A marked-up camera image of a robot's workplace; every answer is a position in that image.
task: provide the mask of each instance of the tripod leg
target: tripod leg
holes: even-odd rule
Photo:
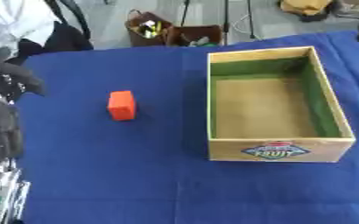
[[[224,24],[223,24],[224,45],[227,45],[227,44],[228,44],[229,29],[230,29],[230,22],[229,22],[229,0],[224,0]]]
[[[248,13],[249,13],[249,27],[250,27],[250,38],[255,39],[255,28],[253,25],[253,14],[251,11],[251,0],[248,0]]]
[[[190,0],[185,0],[184,4],[185,4],[185,9],[184,9],[184,14],[182,14],[181,26],[184,26],[185,19],[187,19],[187,9],[189,8]]]

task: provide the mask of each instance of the chair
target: chair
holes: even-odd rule
[[[89,30],[86,18],[84,17],[81,8],[74,0],[60,0],[77,18],[78,22],[81,25],[83,35],[86,39],[91,39],[91,31]],[[64,18],[61,12],[61,8],[58,5],[57,0],[45,0],[45,2],[52,8],[54,14],[62,21],[62,23],[67,24],[67,20]]]

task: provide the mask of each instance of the cardboard box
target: cardboard box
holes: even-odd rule
[[[355,141],[312,46],[208,55],[209,157],[336,162]]]

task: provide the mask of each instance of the wood panel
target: wood panel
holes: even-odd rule
[[[309,54],[311,47],[287,47],[287,48],[272,48],[251,51],[238,52],[215,52],[210,53],[209,58],[211,63],[234,62],[241,60],[274,60],[274,59],[290,59],[306,56]]]

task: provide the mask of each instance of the box bottom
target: box bottom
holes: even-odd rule
[[[215,137],[317,137],[296,78],[215,80]]]

